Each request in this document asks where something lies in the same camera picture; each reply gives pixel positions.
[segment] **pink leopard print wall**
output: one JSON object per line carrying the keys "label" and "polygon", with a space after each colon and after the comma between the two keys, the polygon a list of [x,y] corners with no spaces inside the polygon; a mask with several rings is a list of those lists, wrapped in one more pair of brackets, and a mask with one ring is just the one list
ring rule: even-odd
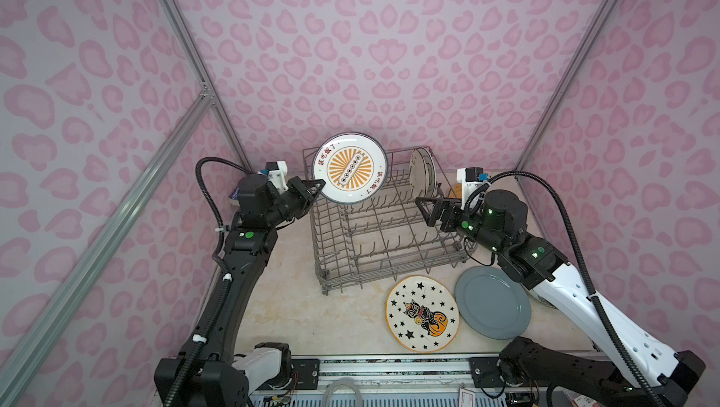
{"label": "pink leopard print wall", "polygon": [[[155,366],[175,356],[189,337],[215,269],[210,253],[217,224],[194,178],[195,162],[207,155],[233,158],[213,113],[178,156],[19,406],[149,402]],[[229,221],[234,210],[226,197],[240,173],[209,163],[203,176]]]}
{"label": "pink leopard print wall", "polygon": [[0,0],[0,365],[199,92],[157,0]]}
{"label": "pink leopard print wall", "polygon": [[178,0],[254,165],[343,130],[511,168],[600,0]]}
{"label": "pink leopard print wall", "polygon": [[[720,6],[624,0],[530,165],[558,189],[593,280],[708,369],[689,406],[720,406]],[[551,240],[560,215],[524,183]]]}

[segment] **white plate with orange sunburst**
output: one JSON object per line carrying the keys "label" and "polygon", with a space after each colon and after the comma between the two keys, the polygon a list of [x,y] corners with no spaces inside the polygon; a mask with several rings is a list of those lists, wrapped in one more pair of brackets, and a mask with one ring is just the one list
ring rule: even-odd
{"label": "white plate with orange sunburst", "polygon": [[338,134],[322,144],[312,163],[313,179],[325,180],[322,195],[338,204],[357,204],[373,196],[387,177],[380,143],[363,133]]}

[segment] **orange sunburst design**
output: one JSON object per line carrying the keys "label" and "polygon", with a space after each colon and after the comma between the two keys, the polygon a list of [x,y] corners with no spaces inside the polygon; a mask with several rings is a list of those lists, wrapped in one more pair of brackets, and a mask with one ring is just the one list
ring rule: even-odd
{"label": "orange sunburst design", "polygon": [[[360,165],[355,169],[355,173],[347,181],[347,184],[341,185],[340,179],[346,172],[346,168],[350,163],[350,160],[357,153],[363,154],[364,159]],[[372,158],[367,151],[362,148],[348,147],[336,152],[331,158],[328,165],[328,175],[333,185],[340,190],[354,191],[364,186],[372,175]]]}

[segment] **dish rack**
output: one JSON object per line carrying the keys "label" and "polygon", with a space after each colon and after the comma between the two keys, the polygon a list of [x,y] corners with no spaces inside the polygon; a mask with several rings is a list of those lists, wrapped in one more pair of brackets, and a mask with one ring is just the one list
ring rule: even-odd
{"label": "dish rack", "polygon": [[[303,150],[304,175],[312,178],[319,148]],[[452,185],[430,152],[442,181],[433,194],[449,193]],[[429,227],[410,190],[410,155],[415,148],[388,151],[388,171],[381,190],[363,203],[342,205],[320,197],[310,210],[315,274],[322,294],[432,267],[465,262],[467,254],[457,233]]]}

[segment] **plate with orange rim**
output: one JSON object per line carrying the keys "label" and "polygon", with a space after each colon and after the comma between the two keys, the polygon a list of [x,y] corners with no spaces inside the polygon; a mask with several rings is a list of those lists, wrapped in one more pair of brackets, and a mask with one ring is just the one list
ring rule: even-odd
{"label": "plate with orange rim", "polygon": [[410,276],[392,288],[385,319],[393,337],[414,352],[445,348],[460,327],[460,312],[452,293],[426,276]]}
{"label": "plate with orange rim", "polygon": [[338,204],[357,204],[377,193],[387,177],[383,147],[364,133],[341,133],[315,153],[313,179],[325,180],[322,195]]}

